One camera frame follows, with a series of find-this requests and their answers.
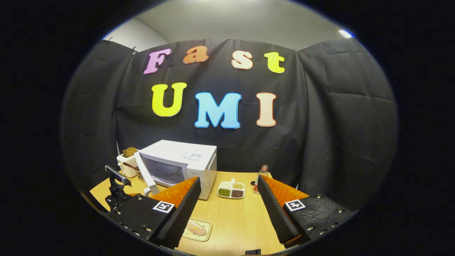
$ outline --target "plate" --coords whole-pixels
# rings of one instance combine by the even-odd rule
[[[204,236],[198,236],[198,235],[193,234],[191,231],[189,231],[185,227],[185,231],[183,232],[182,237],[185,237],[185,238],[188,238],[191,240],[195,240],[195,241],[199,241],[199,242],[207,241],[208,237],[210,236],[210,231],[212,230],[212,224],[206,220],[198,220],[198,219],[194,219],[194,218],[190,218],[189,221],[192,221],[194,223],[199,224],[200,226],[203,226],[206,233]]]
[[[235,184],[240,184],[243,186],[243,189],[237,189],[237,188],[234,188],[234,185]],[[229,196],[224,196],[224,195],[220,195],[218,194],[218,191],[220,189],[227,189],[229,190]],[[243,191],[243,195],[241,197],[232,197],[232,192],[235,191],[235,190],[239,190],[239,191]],[[231,181],[222,181],[220,182],[220,185],[218,186],[218,189],[217,189],[217,195],[219,197],[224,197],[224,198],[232,198],[232,199],[241,199],[245,196],[245,184],[243,183],[240,183],[240,182],[235,182],[235,179],[233,178]]]

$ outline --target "wooden table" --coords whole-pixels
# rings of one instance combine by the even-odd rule
[[[199,242],[182,237],[176,250],[198,256],[240,256],[245,251],[261,249],[261,254],[272,254],[284,250],[278,241],[267,210],[260,195],[253,193],[250,182],[257,173],[217,172],[212,191],[207,200],[199,199],[191,215],[192,218],[207,220],[212,224],[212,231],[207,241]],[[228,199],[217,195],[220,182],[235,181],[244,183],[245,197]],[[143,194],[147,184],[137,176],[130,178],[132,187],[125,186],[127,194]],[[107,210],[105,198],[110,194],[109,179],[104,180],[90,192]],[[160,191],[166,187],[158,185]]]

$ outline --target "microwave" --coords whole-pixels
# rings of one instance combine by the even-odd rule
[[[160,140],[135,152],[134,156],[151,193],[158,193],[156,184],[172,187],[198,176],[199,198],[206,200],[210,195],[217,176],[216,146]]]

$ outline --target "ceiling light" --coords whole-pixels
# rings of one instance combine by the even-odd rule
[[[346,30],[339,30],[338,32],[340,32],[344,37],[346,38],[351,38],[353,37],[349,32],[347,32]]]

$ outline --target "black fabric curtain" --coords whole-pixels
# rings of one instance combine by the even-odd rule
[[[206,46],[209,58],[185,64],[186,51]],[[158,71],[144,75],[149,54],[171,49]],[[237,50],[252,54],[253,67],[231,65]],[[278,52],[285,72],[269,70],[265,53]],[[269,166],[275,179],[307,193],[324,193],[350,210],[361,207],[386,175],[396,145],[397,111],[390,85],[373,57],[355,40],[328,41],[294,51],[245,40],[182,41],[131,55],[114,42],[96,45],[68,87],[62,111],[62,145],[73,180],[91,189],[116,167],[120,150],[161,139],[216,145],[218,170],[257,172]],[[152,111],[152,86],[184,82],[182,107],[172,117]],[[217,104],[226,93],[242,95],[237,129],[197,128],[195,94]],[[256,94],[270,92],[273,127],[260,127]]]

